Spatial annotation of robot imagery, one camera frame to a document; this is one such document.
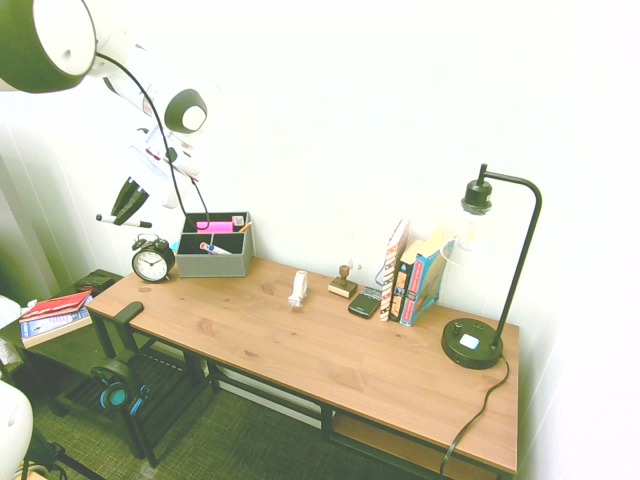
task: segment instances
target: black desk lamp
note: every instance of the black desk lamp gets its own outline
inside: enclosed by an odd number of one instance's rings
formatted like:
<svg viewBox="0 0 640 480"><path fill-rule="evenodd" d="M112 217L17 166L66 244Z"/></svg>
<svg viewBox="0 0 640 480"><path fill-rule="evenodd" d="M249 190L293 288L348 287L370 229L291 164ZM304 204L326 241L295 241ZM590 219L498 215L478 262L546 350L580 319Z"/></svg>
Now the black desk lamp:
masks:
<svg viewBox="0 0 640 480"><path fill-rule="evenodd" d="M529 245L531 244L531 238L533 237L533 231L536 228L536 223L538 222L542 208L542 195L538 187L533 183L523 178L487 172L487 164L483 163L480 167L478 180L469 182L467 192L462 199L462 208L466 212L472 215L484 215L491 209L489 199L492 189L489 182L485 181L485 178L495 178L496 180L517 183L529 187L536 197L536 204L533 215L531 216L531 222L529 223L529 230L524 240L522 252L520 253L520 259L518 260L513 280L511 281L507 301L502 309L497 330L494 330L479 320L458 318L449 322L442 332L442 348L447 356L463 367L476 370L484 370L485 368L494 366L502 356L502 338L500 338L502 336L502 329L507 321L507 315L509 314L513 296L516 293L516 286L520 279L522 266L524 265L524 260L527 256Z"/></svg>

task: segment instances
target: alarm clock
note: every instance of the alarm clock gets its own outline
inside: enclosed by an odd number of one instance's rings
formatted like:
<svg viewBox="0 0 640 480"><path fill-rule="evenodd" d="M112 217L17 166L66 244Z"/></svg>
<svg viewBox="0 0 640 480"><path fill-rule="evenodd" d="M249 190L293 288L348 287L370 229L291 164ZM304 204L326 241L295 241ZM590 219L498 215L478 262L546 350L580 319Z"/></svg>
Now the alarm clock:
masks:
<svg viewBox="0 0 640 480"><path fill-rule="evenodd" d="M165 280L176 263L176 256L169 248L169 242L157 235L155 240L141 239L139 235L132 249L139 249L131 262L133 271L146 282Z"/></svg>

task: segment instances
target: black phone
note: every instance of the black phone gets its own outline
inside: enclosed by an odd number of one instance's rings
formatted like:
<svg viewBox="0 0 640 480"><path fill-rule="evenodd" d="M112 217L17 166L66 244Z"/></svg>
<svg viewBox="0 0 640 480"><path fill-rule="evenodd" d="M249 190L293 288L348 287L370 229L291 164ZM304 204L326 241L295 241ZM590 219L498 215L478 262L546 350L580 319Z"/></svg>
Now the black phone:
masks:
<svg viewBox="0 0 640 480"><path fill-rule="evenodd" d="M365 287L349 304L349 312L362 318L371 318L371 315L380 307L382 291Z"/></svg>

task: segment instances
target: lamp arm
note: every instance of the lamp arm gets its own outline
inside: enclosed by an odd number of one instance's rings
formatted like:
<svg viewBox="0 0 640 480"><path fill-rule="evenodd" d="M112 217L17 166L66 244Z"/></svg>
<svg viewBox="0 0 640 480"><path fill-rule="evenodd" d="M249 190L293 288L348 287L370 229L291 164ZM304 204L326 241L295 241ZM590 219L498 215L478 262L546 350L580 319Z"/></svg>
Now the lamp arm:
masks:
<svg viewBox="0 0 640 480"><path fill-rule="evenodd" d="M513 301L513 297L516 293L518 280L520 280L520 274L522 273L522 267L524 266L524 261L527 257L527 252L529 251L529 245L531 244L531 239L533 238L533 232L536 228L536 224L538 223L540 210L542 210L542 194L540 193L540 190L538 189L538 187L536 187L529 180L525 180L524 178L512 177L510 175L503 175L501 173L493 173L493 172L487 172L487 171L481 170L479 180L482 179L483 177L502 180L504 182L509 182L509 183L517 183L518 185L524 185L525 187L528 187L533 192L536 198L536 204L533 208L531 221L529 222L529 229L527 230L527 236L524 239L524 245L522 246L522 251L520 252L520 258L518 259L518 265L516 266L516 271L513 274L513 280L511 281L509 294L507 295L507 300L504 304L504 308L502 309L502 315L500 316L500 322L498 323L498 328L496 329L496 335L493 339L493 342L491 343L493 347L496 347L498 345L498 342L500 341L500 336L502 335L504 324L507 322L507 315L509 314L509 309L511 308L511 302Z"/></svg>

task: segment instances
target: gray storage box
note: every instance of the gray storage box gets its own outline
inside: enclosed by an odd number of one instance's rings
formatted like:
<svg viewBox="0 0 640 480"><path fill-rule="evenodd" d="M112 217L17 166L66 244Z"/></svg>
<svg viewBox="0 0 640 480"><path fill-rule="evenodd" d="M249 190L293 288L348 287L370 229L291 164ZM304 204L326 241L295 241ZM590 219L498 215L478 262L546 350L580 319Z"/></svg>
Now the gray storage box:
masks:
<svg viewBox="0 0 640 480"><path fill-rule="evenodd" d="M189 213L185 220L176 263L181 277L246 277L253 256L253 226L239 230L251 221L249 212L210 213L211 222L230 222L235 217L233 231L198 233L196 222L206 222L204 213ZM200 248L201 243L222 248L231 255L216 255Z"/></svg>

